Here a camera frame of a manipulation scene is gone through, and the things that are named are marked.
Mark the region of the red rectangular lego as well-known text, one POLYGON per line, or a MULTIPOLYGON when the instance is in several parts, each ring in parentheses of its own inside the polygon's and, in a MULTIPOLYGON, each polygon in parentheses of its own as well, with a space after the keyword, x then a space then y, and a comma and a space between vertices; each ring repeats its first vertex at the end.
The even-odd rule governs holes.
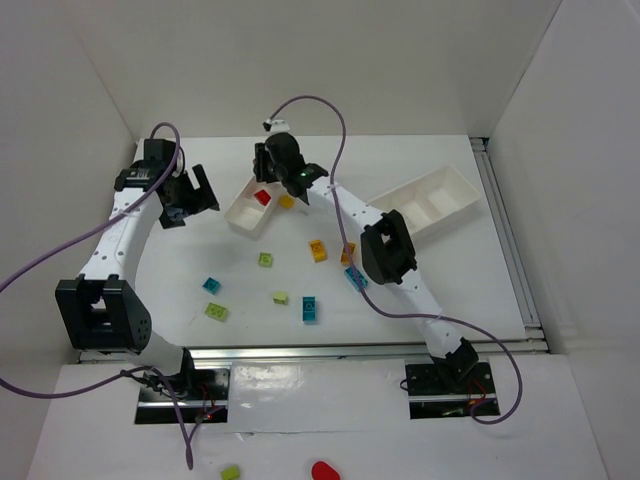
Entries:
POLYGON ((264 189, 258 190, 254 193, 254 198, 262 205, 267 206, 272 197, 271 195, 264 189))

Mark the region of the small teal lego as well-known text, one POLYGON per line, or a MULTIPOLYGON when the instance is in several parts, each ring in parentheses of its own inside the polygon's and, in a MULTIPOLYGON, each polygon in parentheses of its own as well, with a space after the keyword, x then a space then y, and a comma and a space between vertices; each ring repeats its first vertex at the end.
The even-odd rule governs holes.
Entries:
POLYGON ((215 295, 221 287, 221 284, 214 278, 208 277, 202 285, 202 288, 208 293, 215 295))

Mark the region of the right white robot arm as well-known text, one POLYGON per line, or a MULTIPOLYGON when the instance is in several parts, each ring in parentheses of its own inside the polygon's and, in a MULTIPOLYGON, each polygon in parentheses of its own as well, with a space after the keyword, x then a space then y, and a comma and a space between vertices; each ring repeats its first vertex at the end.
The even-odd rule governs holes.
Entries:
POLYGON ((387 318, 410 319, 424 338, 428 354, 445 381, 460 383, 478 363, 478 354, 459 329, 460 323, 441 315, 442 309, 426 287, 404 217, 367 204, 335 183, 323 167, 304 160, 289 133, 270 135, 254 146, 253 173, 262 183, 278 183, 310 206, 333 209, 339 230, 344 222, 360 231, 360 258, 365 276, 385 286, 410 309, 387 318))

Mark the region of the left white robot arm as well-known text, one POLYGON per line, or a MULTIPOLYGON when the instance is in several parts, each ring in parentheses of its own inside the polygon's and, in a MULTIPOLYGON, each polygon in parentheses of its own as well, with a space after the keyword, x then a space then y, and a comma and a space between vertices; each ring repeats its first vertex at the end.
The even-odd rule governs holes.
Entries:
POLYGON ((120 172, 114 190, 109 225, 94 253, 55 289, 59 311, 75 349, 155 367, 183 396, 196 383, 191 354, 154 332, 135 280, 154 225, 183 227, 192 215, 218 210, 218 200, 203 167, 187 174, 181 147, 165 139, 145 140, 142 158, 120 172))

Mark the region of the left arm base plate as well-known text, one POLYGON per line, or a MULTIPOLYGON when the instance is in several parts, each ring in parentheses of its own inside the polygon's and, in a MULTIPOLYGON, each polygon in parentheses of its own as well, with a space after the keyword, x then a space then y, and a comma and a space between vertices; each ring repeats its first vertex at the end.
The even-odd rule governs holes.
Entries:
MULTIPOLYGON (((134 423, 136 425, 178 424, 169 390, 159 380, 144 376, 139 389, 134 423)), ((195 369, 190 384, 179 386, 174 378, 177 405, 186 425, 226 423, 231 370, 228 366, 195 369)))

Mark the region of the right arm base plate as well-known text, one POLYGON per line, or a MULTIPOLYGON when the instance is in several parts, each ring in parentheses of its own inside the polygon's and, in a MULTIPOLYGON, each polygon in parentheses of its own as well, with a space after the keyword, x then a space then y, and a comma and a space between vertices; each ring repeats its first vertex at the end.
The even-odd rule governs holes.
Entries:
POLYGON ((487 362, 478 363, 459 383, 445 381, 434 364, 406 364, 399 386, 408 395, 412 420, 469 417, 473 407, 478 417, 500 415, 487 362))

